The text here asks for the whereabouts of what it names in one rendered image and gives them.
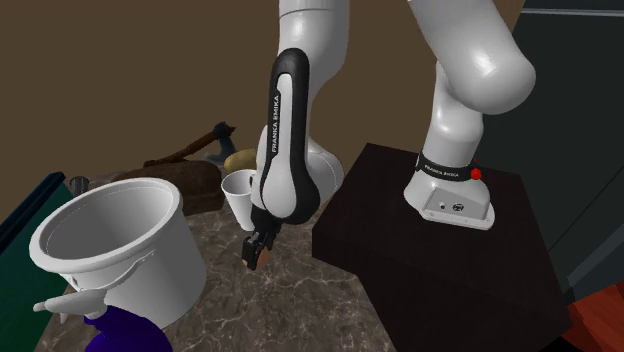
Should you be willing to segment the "yellow potato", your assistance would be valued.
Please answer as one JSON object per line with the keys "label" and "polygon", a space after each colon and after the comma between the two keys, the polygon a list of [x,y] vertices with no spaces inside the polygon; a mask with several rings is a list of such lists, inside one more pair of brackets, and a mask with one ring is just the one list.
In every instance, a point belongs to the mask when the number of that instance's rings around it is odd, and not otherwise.
{"label": "yellow potato", "polygon": [[256,170],[256,150],[244,149],[231,154],[225,159],[223,167],[228,173],[244,169]]}

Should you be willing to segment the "large white bucket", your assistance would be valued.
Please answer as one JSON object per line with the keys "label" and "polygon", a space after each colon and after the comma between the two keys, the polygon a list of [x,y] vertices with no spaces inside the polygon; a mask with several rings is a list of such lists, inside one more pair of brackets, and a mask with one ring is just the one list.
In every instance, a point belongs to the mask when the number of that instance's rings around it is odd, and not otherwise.
{"label": "large white bucket", "polygon": [[29,244],[39,268],[75,290],[104,289],[104,301],[165,328],[198,300],[206,269],[171,182],[133,178],[65,203]]}

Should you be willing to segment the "dark robot stand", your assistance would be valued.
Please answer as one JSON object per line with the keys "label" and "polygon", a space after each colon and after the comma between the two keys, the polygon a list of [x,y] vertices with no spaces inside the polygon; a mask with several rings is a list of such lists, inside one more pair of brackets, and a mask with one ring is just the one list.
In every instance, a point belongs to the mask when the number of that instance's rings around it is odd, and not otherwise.
{"label": "dark robot stand", "polygon": [[366,145],[312,230],[355,274],[397,352],[540,352],[572,325],[521,178],[484,169],[495,221],[427,221],[404,199],[417,156]]}

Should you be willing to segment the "white cup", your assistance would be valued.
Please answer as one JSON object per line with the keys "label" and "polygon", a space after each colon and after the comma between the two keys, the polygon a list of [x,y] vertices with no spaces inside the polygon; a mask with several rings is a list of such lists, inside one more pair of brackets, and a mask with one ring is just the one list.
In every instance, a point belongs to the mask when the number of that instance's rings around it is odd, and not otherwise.
{"label": "white cup", "polygon": [[221,189],[236,218],[244,231],[252,231],[252,181],[255,170],[242,169],[228,174],[221,183]]}

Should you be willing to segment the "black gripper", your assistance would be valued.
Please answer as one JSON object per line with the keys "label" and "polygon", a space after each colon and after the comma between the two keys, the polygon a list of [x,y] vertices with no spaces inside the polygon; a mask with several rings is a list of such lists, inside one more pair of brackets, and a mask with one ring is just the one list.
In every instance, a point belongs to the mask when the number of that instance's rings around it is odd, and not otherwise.
{"label": "black gripper", "polygon": [[260,254],[264,249],[264,240],[275,239],[281,230],[282,221],[267,210],[257,206],[252,207],[251,220],[254,225],[254,232],[244,239],[241,258],[248,269],[255,271]]}

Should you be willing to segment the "brown egg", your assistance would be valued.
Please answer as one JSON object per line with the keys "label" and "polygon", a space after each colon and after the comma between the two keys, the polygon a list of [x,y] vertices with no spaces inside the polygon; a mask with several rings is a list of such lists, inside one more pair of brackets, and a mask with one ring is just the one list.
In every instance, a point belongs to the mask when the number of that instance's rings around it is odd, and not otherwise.
{"label": "brown egg", "polygon": [[253,255],[251,261],[242,260],[243,265],[252,271],[264,268],[271,256],[271,251],[267,248],[262,249],[258,255]]}

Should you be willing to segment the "dark grey door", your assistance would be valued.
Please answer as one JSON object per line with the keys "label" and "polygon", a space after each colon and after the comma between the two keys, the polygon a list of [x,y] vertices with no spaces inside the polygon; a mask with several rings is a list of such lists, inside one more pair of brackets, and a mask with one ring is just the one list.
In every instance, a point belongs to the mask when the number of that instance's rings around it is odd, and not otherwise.
{"label": "dark grey door", "polygon": [[513,36],[536,84],[476,159],[521,176],[575,302],[624,280],[624,0],[526,0]]}

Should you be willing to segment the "small dark grey cup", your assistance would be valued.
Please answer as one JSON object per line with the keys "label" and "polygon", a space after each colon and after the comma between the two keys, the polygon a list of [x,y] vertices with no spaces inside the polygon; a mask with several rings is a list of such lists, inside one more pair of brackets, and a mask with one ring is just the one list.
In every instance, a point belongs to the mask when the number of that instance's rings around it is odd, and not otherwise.
{"label": "small dark grey cup", "polygon": [[76,176],[69,180],[69,188],[73,197],[78,197],[89,191],[89,179],[84,176]]}

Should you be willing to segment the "brown bread loaf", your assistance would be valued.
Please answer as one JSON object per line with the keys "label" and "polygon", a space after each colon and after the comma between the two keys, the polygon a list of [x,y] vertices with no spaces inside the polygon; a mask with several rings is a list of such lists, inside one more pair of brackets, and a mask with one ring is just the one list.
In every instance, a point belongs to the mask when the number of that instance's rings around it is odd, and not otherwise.
{"label": "brown bread loaf", "polygon": [[149,166],[119,174],[112,181],[139,177],[160,178],[173,183],[181,193],[185,216],[219,211],[225,202],[221,189],[221,171],[216,165],[206,161]]}

